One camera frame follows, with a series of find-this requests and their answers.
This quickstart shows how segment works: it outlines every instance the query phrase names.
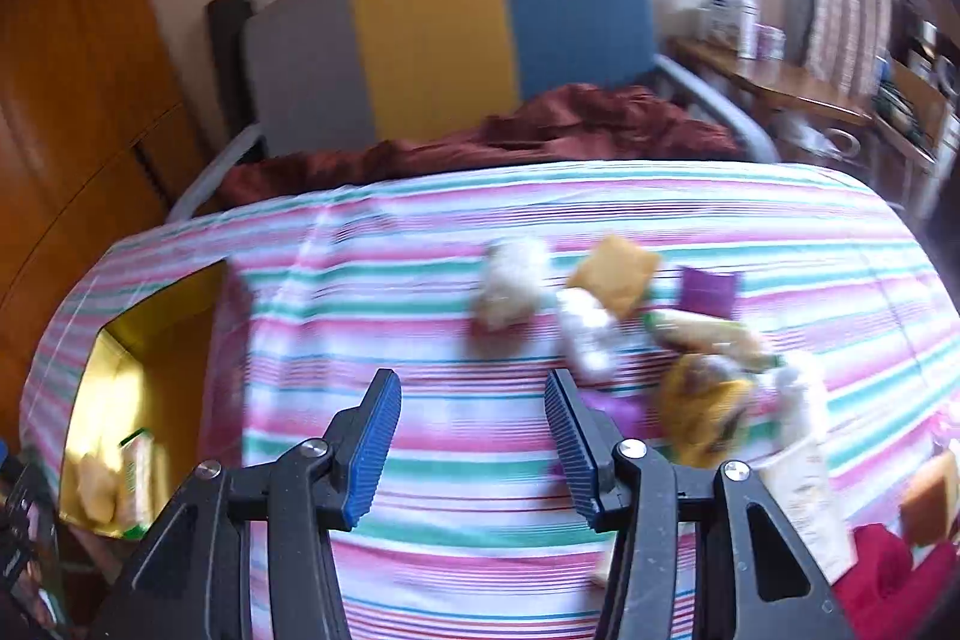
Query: yellow pouch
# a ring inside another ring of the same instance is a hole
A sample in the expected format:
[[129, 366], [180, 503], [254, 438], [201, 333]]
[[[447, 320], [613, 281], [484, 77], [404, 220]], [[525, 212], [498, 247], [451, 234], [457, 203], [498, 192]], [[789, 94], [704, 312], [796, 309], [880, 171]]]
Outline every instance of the yellow pouch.
[[594, 245], [566, 286], [588, 290], [617, 319], [623, 320], [640, 303], [659, 261], [657, 253], [610, 234]]
[[698, 354], [678, 360], [661, 380], [659, 418], [674, 450], [674, 461], [713, 468], [727, 457], [750, 404], [754, 384], [745, 379], [714, 384], [688, 383]]

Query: metal screw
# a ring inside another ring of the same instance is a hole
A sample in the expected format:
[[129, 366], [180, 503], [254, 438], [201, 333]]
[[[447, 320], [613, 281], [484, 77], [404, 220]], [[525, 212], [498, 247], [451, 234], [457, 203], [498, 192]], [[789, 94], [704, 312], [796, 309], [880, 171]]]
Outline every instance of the metal screw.
[[220, 474], [221, 469], [222, 467], [219, 461], [213, 461], [213, 459], [210, 458], [208, 461], [201, 461], [197, 464], [197, 468], [193, 471], [193, 474], [199, 477], [200, 480], [213, 480]]
[[640, 439], [625, 439], [617, 448], [627, 458], [643, 458], [647, 455], [647, 445]]
[[301, 456], [306, 456], [306, 458], [320, 458], [329, 450], [329, 446], [320, 437], [313, 437], [301, 442], [299, 450], [301, 450]]
[[750, 467], [743, 461], [728, 461], [723, 465], [723, 474], [731, 480], [740, 482], [741, 480], [747, 480], [747, 477], [750, 476]]

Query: yellow headboard panel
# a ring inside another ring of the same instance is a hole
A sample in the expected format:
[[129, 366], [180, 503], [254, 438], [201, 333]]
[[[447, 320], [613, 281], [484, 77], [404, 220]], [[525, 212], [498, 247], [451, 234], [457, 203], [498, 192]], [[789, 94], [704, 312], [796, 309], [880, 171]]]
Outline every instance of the yellow headboard panel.
[[378, 138], [431, 140], [520, 104], [507, 0], [352, 5]]

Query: white plastic bag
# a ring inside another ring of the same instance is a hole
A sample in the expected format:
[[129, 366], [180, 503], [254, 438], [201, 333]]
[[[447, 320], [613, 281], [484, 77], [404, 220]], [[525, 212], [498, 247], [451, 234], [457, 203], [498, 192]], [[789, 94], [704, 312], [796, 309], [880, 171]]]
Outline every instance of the white plastic bag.
[[603, 383], [616, 371], [620, 330], [613, 314], [587, 290], [557, 292], [560, 340], [568, 366], [580, 384]]
[[542, 239], [503, 239], [487, 248], [476, 314], [492, 332], [523, 323], [539, 308], [550, 271]]
[[823, 367], [817, 357], [799, 350], [783, 358], [784, 366], [771, 370], [781, 425], [779, 447], [789, 448], [807, 437], [822, 444], [830, 428]]

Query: purple package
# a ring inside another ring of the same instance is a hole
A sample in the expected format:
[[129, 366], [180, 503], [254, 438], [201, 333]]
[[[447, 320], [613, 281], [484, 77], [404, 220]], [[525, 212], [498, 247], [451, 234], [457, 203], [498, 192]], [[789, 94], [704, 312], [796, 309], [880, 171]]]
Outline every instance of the purple package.
[[681, 266], [680, 304], [678, 310], [698, 313], [701, 316], [721, 317], [733, 320], [733, 305], [740, 287], [740, 272], [716, 274]]

